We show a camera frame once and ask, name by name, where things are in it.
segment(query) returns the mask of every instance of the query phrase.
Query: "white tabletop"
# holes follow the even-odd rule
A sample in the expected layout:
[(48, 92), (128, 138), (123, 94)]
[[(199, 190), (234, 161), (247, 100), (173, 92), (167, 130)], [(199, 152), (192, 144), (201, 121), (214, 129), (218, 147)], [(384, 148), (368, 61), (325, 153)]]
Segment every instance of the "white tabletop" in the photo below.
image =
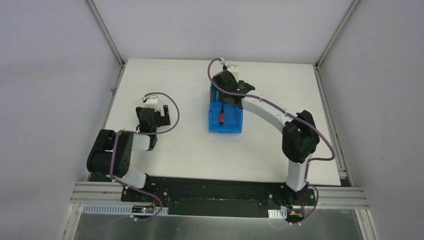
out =
[[(253, 85), (264, 98), (296, 112), (311, 112), (317, 129), (329, 139), (312, 65), (227, 63), (238, 65), (239, 79)], [(288, 159), (281, 148), (282, 135), (260, 117), (244, 111), (241, 134), (209, 133), (208, 64), (204, 60), (129, 59), (106, 129), (134, 131), (138, 125), (136, 107), (142, 106), (142, 96), (163, 92), (178, 104), (180, 121), (172, 131), (157, 136), (153, 151), (132, 153), (131, 164), (140, 171), (164, 177), (284, 182)], [(215, 63), (211, 75), (220, 70), (220, 65)], [(158, 98), (159, 103), (169, 106), (173, 125), (177, 111), (165, 96)], [(158, 131), (169, 127), (160, 127)], [(314, 156), (330, 155), (321, 140)], [(339, 186), (336, 162), (314, 161), (308, 179), (313, 184)]]

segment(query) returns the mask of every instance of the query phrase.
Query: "metal sheet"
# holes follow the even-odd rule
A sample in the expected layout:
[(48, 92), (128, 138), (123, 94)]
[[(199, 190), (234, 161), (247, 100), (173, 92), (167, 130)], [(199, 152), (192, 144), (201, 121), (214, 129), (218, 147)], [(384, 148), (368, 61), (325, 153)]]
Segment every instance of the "metal sheet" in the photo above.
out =
[(75, 240), (362, 240), (355, 210), (317, 209), (301, 226), (283, 219), (160, 216), (146, 222), (116, 215), (82, 214)]

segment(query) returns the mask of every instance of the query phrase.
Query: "aluminum frame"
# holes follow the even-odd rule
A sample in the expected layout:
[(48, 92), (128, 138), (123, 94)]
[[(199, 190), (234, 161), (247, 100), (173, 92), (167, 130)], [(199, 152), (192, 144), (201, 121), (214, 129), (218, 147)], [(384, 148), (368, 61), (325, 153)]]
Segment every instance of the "aluminum frame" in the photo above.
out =
[(342, 152), (342, 146), (340, 144), (339, 136), (337, 134), (336, 124), (334, 122), (334, 117), (333, 117), (333, 111), (330, 104), (330, 100), (327, 97), (327, 91), (326, 91), (325, 85), (321, 79), (321, 74), (320, 74), (320, 71), (317, 69), (317, 67), (314, 66), (313, 70), (315, 72), (315, 78), (316, 78), (316, 83), (318, 85), (319, 96), (321, 97), (321, 103), (324, 108), (324, 115), (325, 115), (325, 120), (327, 122), (328, 131), (330, 134), (331, 145), (333, 146), (335, 151), (335, 162), (337, 164), (339, 172), (345, 172), (345, 174), (343, 173), (342, 175), (343, 176), (346, 175), (347, 179), (349, 179), (350, 184), (354, 186), (353, 181), (348, 174), (345, 156), (343, 155), (343, 152)]
[(84, 0), (85, 4), (87, 5), (88, 10), (90, 11), (99, 31), (101, 32), (101, 35), (103, 35), (104, 41), (106, 42), (107, 46), (109, 47), (110, 51), (112, 52), (116, 62), (119, 64), (119, 66), (122, 68), (124, 65), (124, 60), (121, 56), (121, 54), (118, 51), (118, 48), (112, 39), (111, 33), (109, 32), (108, 28), (106, 27), (105, 22), (103, 21), (102, 16), (100, 15), (99, 10), (96, 7), (96, 4), (93, 0)]
[(63, 223), (60, 232), (60, 240), (74, 240), (77, 232), (78, 223), (81, 213), (83, 212), (84, 203), (70, 203), (66, 212), (66, 220)]
[[(319, 190), (317, 209), (369, 209), (363, 188), (339, 186), (318, 186), (317, 188)], [(121, 201), (122, 192), (122, 185), (116, 182), (79, 181), (75, 185), (70, 202), (72, 204), (131, 204), (131, 202)], [(137, 204), (149, 205), (150, 202), (137, 202)]]
[(103, 123), (102, 123), (102, 125), (101, 125), (101, 126), (102, 126), (102, 127), (101, 127), (102, 129), (104, 129), (104, 128), (106, 127), (106, 124), (108, 123), (108, 118), (109, 118), (109, 115), (111, 114), (112, 105), (114, 104), (115, 97), (116, 97), (116, 95), (117, 95), (118, 88), (119, 88), (119, 85), (120, 85), (121, 80), (122, 80), (122, 76), (124, 75), (125, 66), (126, 66), (126, 63), (124, 63), (124, 64), (123, 64), (123, 65), (119, 68), (118, 77), (117, 77), (117, 79), (116, 79), (115, 85), (114, 85), (114, 86), (113, 86), (113, 88), (110, 90), (110, 91), (112, 92), (112, 97), (110, 98), (109, 105), (107, 105), (106, 117), (104, 118)]
[(368, 210), (356, 210), (358, 217), (360, 231), (362, 232), (363, 240), (379, 240), (377, 235), (376, 226), (374, 225), (371, 211)]
[(322, 52), (321, 56), (319, 57), (316, 66), (318, 69), (323, 64), (324, 60), (330, 53), (330, 50), (333, 48), (334, 44), (336, 43), (337, 39), (339, 39), (340, 35), (342, 34), (343, 30), (345, 29), (346, 24), (348, 23), (349, 19), (351, 18), (352, 14), (358, 7), (361, 0), (352, 0), (349, 7), (347, 8), (346, 12), (344, 13), (343, 17), (341, 18), (340, 23), (335, 28), (334, 33), (332, 34), (330, 40), (327, 43), (327, 46), (325, 46), (324, 51)]

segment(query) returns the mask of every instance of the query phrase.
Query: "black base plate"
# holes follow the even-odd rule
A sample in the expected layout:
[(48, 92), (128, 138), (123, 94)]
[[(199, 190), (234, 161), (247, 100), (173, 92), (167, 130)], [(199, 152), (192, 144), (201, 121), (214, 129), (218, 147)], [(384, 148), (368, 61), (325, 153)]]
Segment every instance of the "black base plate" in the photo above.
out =
[[(170, 215), (268, 218), (268, 210), (280, 209), (283, 199), (281, 183), (206, 180), (148, 176), (144, 191), (156, 193)], [(308, 189), (294, 205), (315, 204)], [(122, 194), (123, 202), (153, 202), (153, 198), (134, 190)]]

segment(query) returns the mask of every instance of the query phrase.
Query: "wire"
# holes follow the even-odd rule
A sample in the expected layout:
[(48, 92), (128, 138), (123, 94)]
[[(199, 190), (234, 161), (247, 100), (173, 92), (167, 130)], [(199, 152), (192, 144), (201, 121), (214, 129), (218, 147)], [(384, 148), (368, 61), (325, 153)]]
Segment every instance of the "wire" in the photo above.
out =
[(120, 217), (118, 217), (118, 218), (116, 218), (115, 220), (113, 220), (113, 221), (110, 221), (110, 222), (108, 222), (108, 223), (106, 223), (106, 224), (104, 224), (103, 226), (100, 226), (100, 227), (96, 227), (96, 228), (91, 228), (91, 229), (88, 229), (88, 228), (85, 228), (82, 224), (80, 224), (80, 228), (83, 230), (83, 231), (86, 231), (86, 232), (96, 232), (96, 231), (99, 231), (99, 230), (102, 230), (102, 229), (104, 229), (104, 228), (106, 228), (106, 227), (109, 227), (110, 225), (112, 225), (112, 224), (114, 224), (114, 223), (116, 223), (116, 222), (118, 222), (118, 221), (120, 221), (120, 220), (122, 220), (122, 219), (126, 219), (128, 216), (120, 216)]
[[(146, 95), (144, 95), (144, 97), (145, 96), (148, 96), (148, 95), (154, 95), (154, 94), (156, 94), (156, 95), (163, 95), (163, 96), (167, 97), (174, 104), (174, 106), (176, 108), (176, 112), (177, 112), (177, 118), (176, 118), (175, 124), (171, 128), (169, 128), (169, 129), (167, 129), (165, 131), (149, 132), (149, 133), (139, 132), (138, 134), (140, 134), (140, 135), (158, 135), (158, 134), (167, 133), (167, 132), (171, 131), (172, 129), (174, 129), (177, 126), (178, 122), (180, 121), (180, 109), (178, 108), (178, 106), (175, 103), (175, 101), (170, 96), (168, 96), (166, 93), (163, 93), (163, 92), (150, 92), (150, 93), (147, 93)], [(112, 149), (112, 159), (110, 161), (109, 177), (110, 177), (110, 179), (112, 179), (112, 181), (116, 181), (117, 183), (121, 184), (122, 186), (124, 186), (126, 188), (128, 187), (129, 189), (132, 189), (132, 190), (134, 190), (136, 192), (139, 192), (141, 194), (144, 194), (144, 195), (153, 197), (153, 198), (155, 198), (155, 200), (157, 200), (157, 202), (159, 202), (159, 204), (160, 204), (160, 210), (159, 211), (157, 211), (156, 213), (154, 213), (153, 215), (151, 215), (151, 216), (149, 216), (147, 218), (141, 218), (141, 219), (140, 218), (135, 218), (136, 221), (138, 221), (138, 222), (147, 221), (147, 220), (150, 220), (150, 219), (156, 217), (158, 214), (160, 214), (162, 212), (162, 209), (164, 208), (164, 205), (163, 205), (161, 199), (158, 196), (156, 196), (154, 194), (151, 194), (149, 192), (143, 191), (141, 189), (138, 189), (138, 188), (136, 188), (134, 186), (131, 186), (131, 185), (129, 185), (129, 184), (127, 184), (127, 183), (119, 180), (117, 177), (114, 176), (114, 164), (115, 164), (116, 150), (117, 150), (117, 146), (118, 146), (118, 139), (119, 139), (119, 136), (121, 135), (122, 132), (131, 132), (131, 131), (119, 130), (116, 133), (115, 142), (113, 143), (113, 149)]]
[(302, 208), (300, 209), (300, 212), (305, 215), (305, 200), (302, 200)]
[(293, 206), (280, 202), (280, 200), (278, 200), (277, 197), (274, 197), (273, 199), (274, 199), (274, 202), (276, 202), (278, 205), (286, 207), (287, 209), (293, 209)]
[(149, 207), (153, 206), (153, 204), (155, 204), (155, 202), (156, 202), (156, 198), (153, 200), (153, 202), (150, 204), (150, 206), (149, 206)]
[(313, 188), (316, 191), (316, 199), (315, 199), (315, 205), (313, 206), (312, 210), (309, 212), (309, 214), (307, 216), (305, 216), (305, 218), (299, 222), (299, 224), (303, 221), (305, 221), (317, 208), (318, 205), (318, 199), (319, 199), (319, 193), (318, 193), (318, 189), (317, 187), (315, 187), (314, 185), (312, 185), (311, 183), (309, 183), (308, 181), (308, 172), (309, 172), (309, 166), (311, 164), (312, 161), (331, 161), (336, 157), (336, 153), (333, 149), (333, 147), (331, 146), (331, 144), (329, 143), (329, 141), (326, 139), (326, 137), (316, 128), (314, 127), (312, 124), (310, 124), (309, 122), (300, 119), (294, 115), (292, 115), (289, 112), (286, 112), (284, 109), (282, 109), (281, 107), (279, 107), (278, 105), (276, 105), (275, 103), (259, 97), (259, 96), (255, 96), (255, 95), (251, 95), (251, 94), (242, 94), (242, 93), (235, 93), (235, 92), (229, 92), (226, 91), (222, 88), (220, 88), (214, 81), (214, 79), (211, 77), (211, 66), (214, 62), (216, 61), (221, 61), (221, 58), (214, 58), (212, 61), (210, 61), (209, 66), (207, 67), (207, 76), (209, 78), (210, 83), (216, 88), (218, 89), (220, 92), (224, 93), (224, 94), (228, 94), (228, 95), (233, 95), (233, 96), (239, 96), (239, 97), (248, 97), (248, 98), (253, 98), (253, 99), (257, 99), (259, 101), (265, 102), (269, 105), (271, 105), (272, 107), (274, 107), (275, 109), (279, 110), (280, 112), (282, 112), (284, 115), (308, 126), (309, 128), (311, 128), (314, 132), (316, 132), (318, 134), (318, 136), (324, 141), (324, 143), (327, 145), (327, 147), (330, 149), (331, 151), (331, 157), (328, 158), (323, 158), (323, 157), (313, 157), (311, 159), (309, 159), (306, 163), (306, 170), (305, 170), (305, 175), (304, 175), (304, 180), (306, 182), (306, 185), (308, 185), (309, 187)]

